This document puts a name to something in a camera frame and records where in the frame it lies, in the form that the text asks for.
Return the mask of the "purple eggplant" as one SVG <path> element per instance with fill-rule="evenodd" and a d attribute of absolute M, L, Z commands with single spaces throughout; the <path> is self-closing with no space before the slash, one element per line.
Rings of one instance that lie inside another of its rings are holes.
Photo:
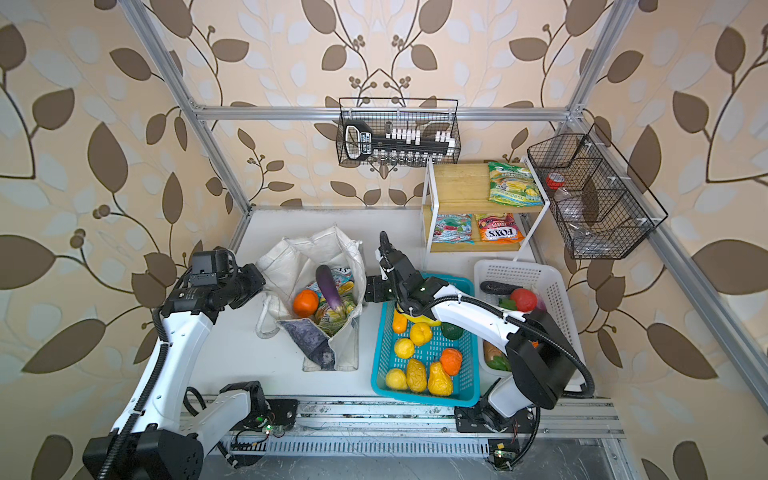
<path fill-rule="evenodd" d="M 317 286 L 328 306 L 337 312 L 344 311 L 344 303 L 336 286 L 331 269 L 327 265 L 320 265 L 315 271 Z"/>

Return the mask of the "green yellow tea packet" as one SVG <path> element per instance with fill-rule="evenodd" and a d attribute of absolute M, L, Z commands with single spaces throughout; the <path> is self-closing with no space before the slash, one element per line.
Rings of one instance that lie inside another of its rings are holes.
<path fill-rule="evenodd" d="M 352 294 L 342 295 L 341 300 L 343 310 L 333 309 L 327 301 L 322 300 L 315 312 L 315 323 L 329 337 L 334 336 L 346 324 L 347 319 L 356 308 Z"/>

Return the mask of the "white canvas grocery bag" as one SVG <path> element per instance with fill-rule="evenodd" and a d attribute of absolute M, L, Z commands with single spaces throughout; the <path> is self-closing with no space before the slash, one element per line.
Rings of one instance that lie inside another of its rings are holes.
<path fill-rule="evenodd" d="M 305 371 L 358 368 L 365 290 L 360 246 L 332 226 L 284 238 L 257 261 L 266 299 L 256 333 L 267 339 L 285 332 L 304 355 Z"/>

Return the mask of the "orange tangerine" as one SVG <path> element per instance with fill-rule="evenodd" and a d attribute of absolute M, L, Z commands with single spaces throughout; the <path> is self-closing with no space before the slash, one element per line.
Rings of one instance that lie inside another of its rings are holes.
<path fill-rule="evenodd" d="M 319 296 L 312 289 L 300 291 L 293 301 L 293 312 L 298 318 L 313 318 L 319 308 Z"/>

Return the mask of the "teal candy packet top shelf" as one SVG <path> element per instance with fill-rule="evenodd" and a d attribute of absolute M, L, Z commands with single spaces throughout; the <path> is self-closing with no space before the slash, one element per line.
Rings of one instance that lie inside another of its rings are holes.
<path fill-rule="evenodd" d="M 334 267 L 330 269 L 338 293 L 341 296 L 351 295 L 354 291 L 354 275 L 350 268 Z"/>

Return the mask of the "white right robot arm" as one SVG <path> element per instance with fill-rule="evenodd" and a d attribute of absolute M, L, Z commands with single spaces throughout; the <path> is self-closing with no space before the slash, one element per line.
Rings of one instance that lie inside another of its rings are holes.
<path fill-rule="evenodd" d="M 392 300 L 401 313 L 456 325 L 502 350 L 511 376 L 490 388 L 471 408 L 470 418 L 501 433 L 519 412 L 533 408 L 534 423 L 522 453 L 536 438 L 543 409 L 554 409 L 562 398 L 594 396 L 592 374 L 549 314 L 506 310 L 466 295 L 445 280 L 423 277 L 384 231 L 377 260 L 381 273 L 369 278 L 366 289 L 374 302 Z"/>

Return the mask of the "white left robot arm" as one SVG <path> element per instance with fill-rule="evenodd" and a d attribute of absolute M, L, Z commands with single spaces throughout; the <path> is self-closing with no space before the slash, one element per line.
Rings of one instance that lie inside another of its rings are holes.
<path fill-rule="evenodd" d="M 141 379 L 108 435 L 91 439 L 82 460 L 96 479 L 196 479 L 216 444 L 239 422 L 261 422 L 268 402 L 257 381 L 226 385 L 214 403 L 182 425 L 191 374 L 221 312 L 238 309 L 266 281 L 233 252 L 192 255 L 185 273 L 153 309 L 158 335 Z"/>

